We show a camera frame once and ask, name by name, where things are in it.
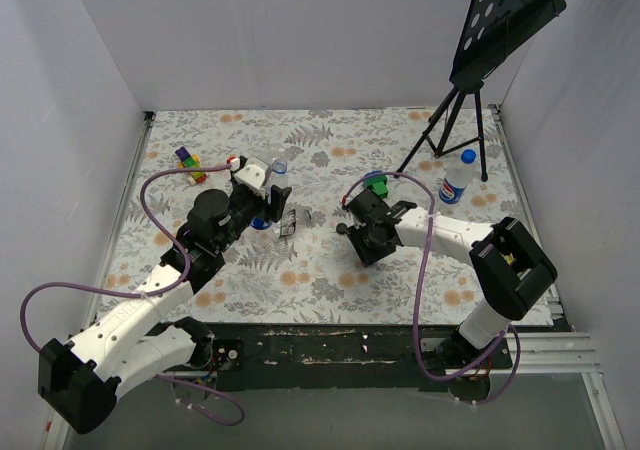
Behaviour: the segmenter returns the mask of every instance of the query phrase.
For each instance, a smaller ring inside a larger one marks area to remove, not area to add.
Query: bottle label
[[[460,201],[462,192],[464,192],[464,188],[454,187],[445,178],[442,182],[442,186],[440,187],[438,195],[440,196],[440,200],[442,200],[444,203],[453,205],[454,203],[458,203]]]

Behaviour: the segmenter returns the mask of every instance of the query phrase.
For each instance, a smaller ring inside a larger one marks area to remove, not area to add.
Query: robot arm
[[[97,427],[117,400],[136,385],[177,365],[201,368],[212,355],[208,327],[187,317],[158,336],[145,335],[176,306],[187,302],[224,266],[223,253],[255,217],[279,221],[291,188],[263,185],[269,165],[256,158],[230,159],[233,191],[200,193],[176,235],[191,263],[185,281],[149,297],[180,278],[185,261],[174,246],[135,291],[142,298],[118,304],[64,344],[52,339],[40,350],[38,392],[80,434]]]
[[[365,266],[396,247],[423,248],[429,214],[415,203],[389,206],[371,190],[347,205],[355,225],[346,233]],[[433,217],[431,249],[473,266],[485,299],[452,335],[462,361],[472,360],[504,330],[521,320],[557,277],[557,271],[524,225],[506,217],[500,223],[472,223]]]

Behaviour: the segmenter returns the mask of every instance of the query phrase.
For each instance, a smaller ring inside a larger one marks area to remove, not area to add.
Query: black music stand
[[[480,146],[481,178],[489,179],[484,151],[484,129],[482,128],[482,104],[480,89],[483,80],[500,66],[518,47],[535,35],[553,18],[560,15],[567,4],[564,0],[471,0],[467,20],[464,24],[458,49],[453,59],[453,70],[449,81],[453,89],[429,117],[429,126],[405,158],[398,172],[404,171],[418,149],[426,140],[436,158],[462,147],[478,142]],[[475,98],[478,136],[460,145],[445,150],[453,125],[467,95]],[[444,132],[436,147],[429,137],[453,100],[451,114],[447,118]]]

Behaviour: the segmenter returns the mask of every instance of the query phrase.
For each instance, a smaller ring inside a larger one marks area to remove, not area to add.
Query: floral tablecloth
[[[246,230],[225,253],[227,265],[169,318],[191,315],[205,322],[409,323],[421,251],[399,248],[376,265],[362,268],[348,239],[338,235],[335,227],[350,221],[339,206],[349,186],[372,170],[395,170],[427,126],[429,115],[430,110],[424,108],[158,112],[107,287],[135,288],[169,248],[168,239],[144,216],[138,192],[146,178],[176,166],[175,149],[184,145],[204,165],[215,165],[229,155],[250,155],[269,145],[284,144],[293,187],[288,206],[296,208],[298,216],[295,235],[276,239],[271,230]],[[509,164],[488,111],[484,125],[489,181],[482,183],[478,170],[478,178],[460,204],[440,204],[438,208],[469,221],[496,222],[505,215],[523,218]],[[441,131],[439,124],[436,138]],[[449,145],[471,138],[475,132],[475,112],[463,110]],[[459,153],[436,160],[425,145],[407,171],[436,190],[447,165],[457,158]],[[175,231],[196,195],[208,188],[229,191],[227,179],[227,172],[210,175],[204,184],[195,186],[186,175],[161,179],[150,187],[150,207]],[[427,205],[426,195],[411,182],[390,181],[389,189],[391,204],[404,199]],[[481,299],[470,267],[443,255],[430,257],[421,322],[457,324]],[[98,314],[116,302],[103,297]],[[523,323],[550,325],[546,303],[538,303]]]

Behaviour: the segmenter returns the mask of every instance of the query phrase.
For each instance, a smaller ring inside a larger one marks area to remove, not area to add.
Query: white wall
[[[0,0],[0,21],[0,447],[34,449],[50,410],[18,308],[37,284],[93,283],[143,115],[80,0]],[[36,297],[36,340],[77,332],[87,301]]]
[[[567,0],[504,102],[509,144],[570,321],[591,332],[640,448],[640,0]]]
[[[145,110],[435,105],[470,2],[82,1]],[[524,51],[488,79],[486,103]]]

